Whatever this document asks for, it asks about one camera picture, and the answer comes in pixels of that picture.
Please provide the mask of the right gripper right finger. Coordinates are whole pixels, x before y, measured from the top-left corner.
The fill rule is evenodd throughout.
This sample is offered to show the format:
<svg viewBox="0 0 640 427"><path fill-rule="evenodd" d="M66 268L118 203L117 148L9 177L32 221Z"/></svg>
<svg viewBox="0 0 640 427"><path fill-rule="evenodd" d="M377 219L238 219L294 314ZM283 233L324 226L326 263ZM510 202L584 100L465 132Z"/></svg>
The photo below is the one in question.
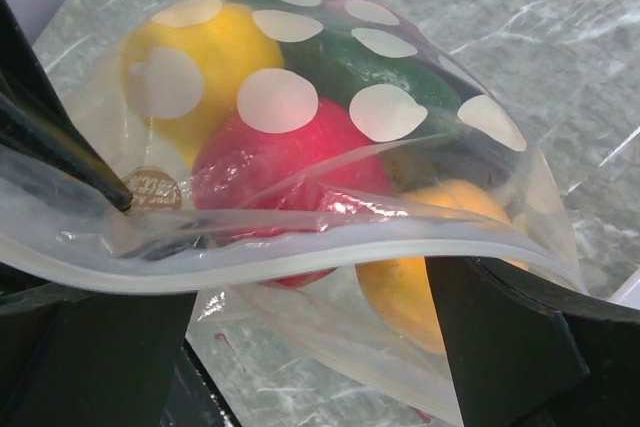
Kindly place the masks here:
<svg viewBox="0 0 640 427"><path fill-rule="evenodd" d="M464 425L638 425L638 310L497 259L426 272Z"/></svg>

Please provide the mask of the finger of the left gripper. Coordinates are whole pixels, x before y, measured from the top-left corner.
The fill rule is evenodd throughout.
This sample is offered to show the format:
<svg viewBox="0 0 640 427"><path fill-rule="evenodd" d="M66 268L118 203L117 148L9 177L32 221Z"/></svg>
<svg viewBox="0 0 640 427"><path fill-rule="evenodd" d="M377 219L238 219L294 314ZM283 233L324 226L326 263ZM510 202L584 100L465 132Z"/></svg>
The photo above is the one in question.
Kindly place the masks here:
<svg viewBox="0 0 640 427"><path fill-rule="evenodd" d="M6 0L1 0L1 145L95 188L121 212L133 195L72 123Z"/></svg>

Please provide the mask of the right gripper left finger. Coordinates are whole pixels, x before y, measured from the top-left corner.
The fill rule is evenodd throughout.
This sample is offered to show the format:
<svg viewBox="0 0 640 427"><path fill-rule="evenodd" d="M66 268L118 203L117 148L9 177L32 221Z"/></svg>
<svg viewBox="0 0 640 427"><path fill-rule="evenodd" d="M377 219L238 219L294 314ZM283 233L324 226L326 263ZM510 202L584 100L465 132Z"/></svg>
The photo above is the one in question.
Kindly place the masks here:
<svg viewBox="0 0 640 427"><path fill-rule="evenodd" d="M192 292L118 295L1 269L1 423L157 426Z"/></svg>

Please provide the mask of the yellow fake lemon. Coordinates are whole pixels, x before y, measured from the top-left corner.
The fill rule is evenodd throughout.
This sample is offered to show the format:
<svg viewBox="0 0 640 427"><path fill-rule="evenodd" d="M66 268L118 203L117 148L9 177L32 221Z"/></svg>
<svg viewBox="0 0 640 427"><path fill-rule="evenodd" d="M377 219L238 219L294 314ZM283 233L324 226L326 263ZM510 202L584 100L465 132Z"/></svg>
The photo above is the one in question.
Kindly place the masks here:
<svg viewBox="0 0 640 427"><path fill-rule="evenodd" d="M251 8L222 0L183 0L153 14L128 34L119 55L128 107L186 165L235 112L246 78L284 64Z"/></svg>

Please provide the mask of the polka dot zip bag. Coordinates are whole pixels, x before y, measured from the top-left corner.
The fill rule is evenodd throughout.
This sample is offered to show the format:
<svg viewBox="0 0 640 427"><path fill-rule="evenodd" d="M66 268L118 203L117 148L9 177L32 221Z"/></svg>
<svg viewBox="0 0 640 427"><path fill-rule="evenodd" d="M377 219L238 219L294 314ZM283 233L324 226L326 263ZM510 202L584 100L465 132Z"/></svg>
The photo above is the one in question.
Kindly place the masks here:
<svg viewBox="0 0 640 427"><path fill-rule="evenodd" d="M456 424L435 262L586 292L540 150L381 0L123 8L53 102L1 25L4 263L94 292L230 287L324 363Z"/></svg>

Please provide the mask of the red fake apple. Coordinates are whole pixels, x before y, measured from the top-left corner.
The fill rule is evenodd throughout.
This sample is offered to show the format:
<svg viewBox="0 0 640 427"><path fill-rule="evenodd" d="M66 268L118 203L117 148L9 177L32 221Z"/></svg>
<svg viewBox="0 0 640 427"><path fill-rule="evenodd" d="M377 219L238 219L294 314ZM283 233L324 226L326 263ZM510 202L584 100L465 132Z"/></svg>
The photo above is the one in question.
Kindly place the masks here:
<svg viewBox="0 0 640 427"><path fill-rule="evenodd" d="M198 209L252 209L363 213L348 192L392 193L377 155L318 173L309 167L371 146L341 106L322 98L311 122L294 131L266 133L233 115L200 149L191 172Z"/></svg>

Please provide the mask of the green fake vegetable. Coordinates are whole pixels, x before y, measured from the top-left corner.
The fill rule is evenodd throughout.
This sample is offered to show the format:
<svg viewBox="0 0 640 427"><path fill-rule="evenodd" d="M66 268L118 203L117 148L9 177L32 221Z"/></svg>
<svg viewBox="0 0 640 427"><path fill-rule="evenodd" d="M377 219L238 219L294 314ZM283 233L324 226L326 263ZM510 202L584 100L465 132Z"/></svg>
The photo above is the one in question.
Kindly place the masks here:
<svg viewBox="0 0 640 427"><path fill-rule="evenodd" d="M309 80L321 97L348 108L364 89L380 96L382 87L392 86L426 109L423 120L410 122L392 148L381 153L387 175L399 189L416 189L432 176L465 179L485 190L507 184L514 154L456 116L464 102L480 95L479 88L433 54L373 52L353 35L352 21L335 1L290 10L323 25L307 40L280 44L286 67Z"/></svg>

